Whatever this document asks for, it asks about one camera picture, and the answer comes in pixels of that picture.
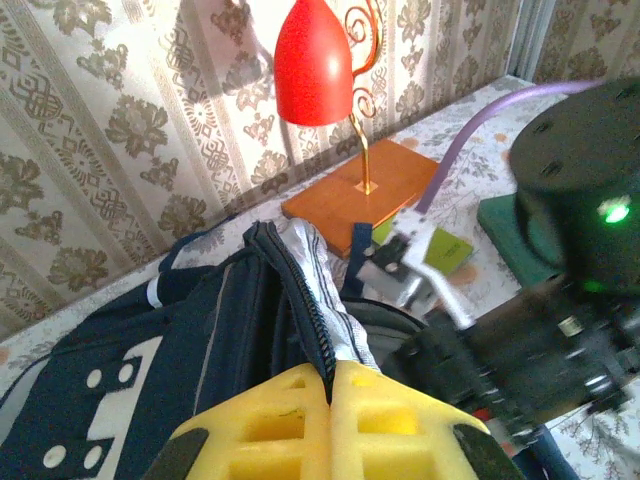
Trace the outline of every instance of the patterned wallpaper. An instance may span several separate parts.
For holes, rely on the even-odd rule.
[[[640,1],[557,0],[534,81],[632,75],[640,75]]]
[[[519,1],[379,4],[374,138],[505,72]],[[0,1],[0,337],[357,152],[348,122],[278,118],[292,5]]]

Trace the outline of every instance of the desk lamp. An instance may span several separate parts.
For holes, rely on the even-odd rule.
[[[367,9],[352,6],[347,10],[343,29],[324,0],[297,0],[282,26],[274,55],[281,118],[317,127],[348,117],[360,140],[359,156],[282,205],[287,217],[313,223],[331,251],[342,258],[350,253],[355,223],[376,227],[388,220],[418,199],[437,168],[435,162],[390,140],[380,140],[369,149],[353,106],[355,103],[360,115],[372,118],[374,99],[370,90],[354,89],[354,79],[375,64],[382,29],[376,0],[366,3]],[[354,43],[362,43],[368,28],[371,50],[364,65],[352,70],[347,35]]]

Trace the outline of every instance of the table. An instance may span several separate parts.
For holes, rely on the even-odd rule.
[[[530,84],[513,77],[500,78],[462,100],[430,115],[392,136],[418,153],[439,161],[456,133],[476,112],[500,96]],[[508,167],[509,146],[538,113],[561,96],[533,99],[512,107],[485,123],[469,140],[449,178],[426,215],[427,218],[471,243],[475,252],[451,281],[471,301],[473,314],[482,315],[511,298],[519,285],[476,221],[483,198],[513,193],[515,183]],[[174,267],[216,264],[242,246],[242,234],[254,221],[273,221],[282,228],[287,220],[280,204],[328,172],[262,203],[232,221],[188,244]],[[68,306],[44,321],[0,344],[0,392],[4,393],[20,372],[45,355],[65,333],[106,302],[157,274],[157,259],[100,291]],[[346,263],[330,255],[338,287]],[[640,398],[640,381],[630,389]],[[561,450],[585,480],[640,479],[640,400],[623,413],[586,417],[583,410],[549,422]]]

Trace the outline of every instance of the yellow sponge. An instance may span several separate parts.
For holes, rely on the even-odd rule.
[[[331,408],[306,364],[192,418],[171,438],[209,433],[186,480],[476,479],[456,424],[488,432],[445,403],[340,361]]]

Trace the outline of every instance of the wooden lamp base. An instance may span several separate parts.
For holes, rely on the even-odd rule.
[[[391,140],[369,149],[372,192],[362,191],[362,160],[357,156],[282,204],[285,216],[311,222],[341,258],[351,251],[356,223],[374,228],[402,207],[411,205],[427,188],[438,164]]]

